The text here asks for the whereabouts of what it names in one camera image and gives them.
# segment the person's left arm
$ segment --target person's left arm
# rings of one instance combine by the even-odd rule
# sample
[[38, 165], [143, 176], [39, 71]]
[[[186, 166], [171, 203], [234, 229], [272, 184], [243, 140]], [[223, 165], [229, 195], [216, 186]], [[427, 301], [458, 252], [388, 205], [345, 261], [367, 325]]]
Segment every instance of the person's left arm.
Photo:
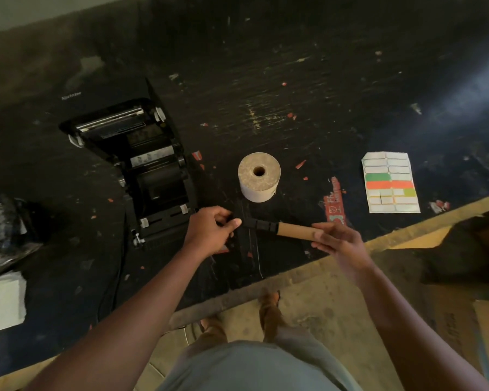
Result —
[[161, 272], [41, 371], [26, 390], [132, 390], [196, 269], [241, 224], [240, 219], [227, 223], [229, 215], [222, 207], [192, 215], [183, 248]]

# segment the table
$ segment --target table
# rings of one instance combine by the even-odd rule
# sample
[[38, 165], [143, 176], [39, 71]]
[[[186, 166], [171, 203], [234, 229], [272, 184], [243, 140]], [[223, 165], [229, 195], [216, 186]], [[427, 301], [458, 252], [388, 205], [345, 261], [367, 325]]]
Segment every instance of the table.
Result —
[[[0, 376], [83, 336], [117, 270], [123, 206], [114, 171], [70, 145], [51, 113], [81, 83], [149, 77], [186, 152], [201, 151], [189, 168], [203, 205], [232, 208], [240, 160], [261, 151], [282, 176], [276, 196], [252, 206], [256, 217], [322, 221], [337, 177], [348, 222], [371, 250], [427, 246], [432, 232], [438, 243], [454, 223], [489, 211], [489, 0], [123, 0], [0, 33], [0, 44], [33, 49], [0, 71], [36, 72], [9, 91], [0, 86], [0, 192], [42, 204], [52, 232], [15, 268], [27, 280], [27, 318], [0, 331]], [[54, 58], [48, 70], [36, 65], [44, 52]], [[368, 213], [360, 159], [372, 150], [409, 154], [420, 214]], [[450, 210], [437, 215], [436, 200]], [[130, 251], [118, 302], [178, 247]], [[234, 248], [204, 262], [170, 326], [332, 261], [294, 240], [259, 236], [259, 247], [261, 272]]]

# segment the gray wall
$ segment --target gray wall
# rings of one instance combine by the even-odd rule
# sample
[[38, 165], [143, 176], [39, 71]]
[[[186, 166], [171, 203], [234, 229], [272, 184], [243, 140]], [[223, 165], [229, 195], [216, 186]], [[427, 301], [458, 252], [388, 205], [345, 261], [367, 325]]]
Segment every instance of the gray wall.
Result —
[[117, 0], [0, 0], [0, 31]]

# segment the label roll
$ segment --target label roll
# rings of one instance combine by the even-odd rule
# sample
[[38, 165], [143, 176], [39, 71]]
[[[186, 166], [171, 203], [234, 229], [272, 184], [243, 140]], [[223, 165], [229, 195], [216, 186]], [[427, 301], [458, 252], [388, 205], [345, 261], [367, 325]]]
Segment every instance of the label roll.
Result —
[[241, 160], [237, 175], [241, 192], [249, 201], [266, 202], [277, 190], [280, 164], [272, 155], [254, 152]]

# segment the roll core hole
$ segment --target roll core hole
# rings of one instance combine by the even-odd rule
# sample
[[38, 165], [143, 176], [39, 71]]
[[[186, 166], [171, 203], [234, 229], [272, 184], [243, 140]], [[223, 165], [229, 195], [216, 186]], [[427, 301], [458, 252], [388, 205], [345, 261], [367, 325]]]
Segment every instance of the roll core hole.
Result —
[[264, 170], [263, 166], [256, 166], [253, 168], [254, 175], [256, 175], [258, 177], [264, 176], [265, 171], [266, 170]]

